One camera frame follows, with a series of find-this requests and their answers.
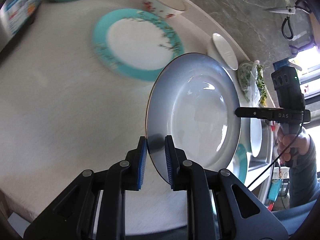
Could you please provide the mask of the right forearm grey sleeve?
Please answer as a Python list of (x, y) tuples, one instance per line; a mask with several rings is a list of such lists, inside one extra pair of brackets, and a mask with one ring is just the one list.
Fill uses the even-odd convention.
[(290, 207), (298, 207), (313, 202), (319, 197), (317, 180), (316, 148), (310, 138), (310, 146), (305, 155), (297, 159), (297, 166), (291, 167), (290, 174)]

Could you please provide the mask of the person's right hand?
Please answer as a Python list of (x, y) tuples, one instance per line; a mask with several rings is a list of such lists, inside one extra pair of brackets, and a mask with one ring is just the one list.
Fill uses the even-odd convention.
[(280, 156), (280, 162), (285, 164), (289, 162), (291, 159), (290, 150), (295, 148), (298, 150), (300, 155), (306, 155), (310, 148), (310, 135), (307, 133), (306, 129), (303, 128), (301, 133), (296, 137), (295, 134), (287, 134), (285, 135), (282, 132), (282, 129), (279, 128), (277, 131), (277, 153), (280, 155), (281, 152), (284, 152)]

